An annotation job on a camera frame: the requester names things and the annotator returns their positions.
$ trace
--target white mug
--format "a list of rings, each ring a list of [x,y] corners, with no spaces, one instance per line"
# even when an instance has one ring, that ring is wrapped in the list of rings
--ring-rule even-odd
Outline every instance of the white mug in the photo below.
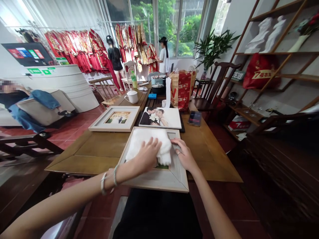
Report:
[[[128,102],[130,102],[130,103],[132,103],[132,104],[136,104],[136,103],[139,101],[139,99],[138,99],[138,97],[137,97],[137,92],[136,92],[136,91],[134,91],[134,90],[131,89],[131,90],[128,91],[126,94],[127,94],[127,95],[124,96],[124,99],[126,99]]]

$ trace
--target wedding bouquet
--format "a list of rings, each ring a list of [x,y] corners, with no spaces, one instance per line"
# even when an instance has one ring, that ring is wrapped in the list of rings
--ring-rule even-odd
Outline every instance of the wedding bouquet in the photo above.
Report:
[[[150,120],[151,120],[151,122],[154,122],[154,123],[160,124],[160,119],[159,119],[159,117],[158,117],[158,116],[150,115]]]
[[[301,36],[311,35],[317,30],[319,30],[319,11],[295,27],[295,32],[299,32]]]

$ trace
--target vase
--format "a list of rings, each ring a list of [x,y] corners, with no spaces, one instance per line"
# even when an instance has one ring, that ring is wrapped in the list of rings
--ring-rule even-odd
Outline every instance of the vase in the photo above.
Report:
[[[206,80],[206,74],[207,74],[207,70],[204,69],[204,72],[202,73],[202,76],[200,77],[200,79]]]
[[[307,40],[307,38],[310,35],[303,35],[303,36],[299,36],[298,40],[296,41],[296,43],[290,48],[290,50],[288,52],[297,52],[299,51],[300,47],[302,46],[302,44]]]

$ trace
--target white sculpture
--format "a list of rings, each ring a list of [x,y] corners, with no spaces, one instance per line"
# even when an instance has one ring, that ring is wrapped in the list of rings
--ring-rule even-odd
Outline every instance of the white sculpture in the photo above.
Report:
[[[283,19],[283,16],[278,17],[278,23],[274,25],[273,32],[269,35],[268,40],[266,42],[265,50],[261,53],[268,53],[272,50],[272,46],[274,45],[277,36],[281,33],[286,19]]]
[[[258,24],[259,33],[258,35],[252,39],[247,45],[248,48],[245,53],[256,53],[259,52],[260,48],[257,48],[260,44],[265,41],[267,34],[269,33],[268,29],[271,27],[272,18],[268,17]]]

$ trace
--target groom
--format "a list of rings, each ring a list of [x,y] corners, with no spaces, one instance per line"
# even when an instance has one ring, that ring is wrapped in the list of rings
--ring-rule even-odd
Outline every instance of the groom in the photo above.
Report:
[[[147,107],[146,111],[142,115],[140,124],[152,125],[152,120],[150,119],[150,115],[155,113],[155,109],[157,109],[157,107]]]

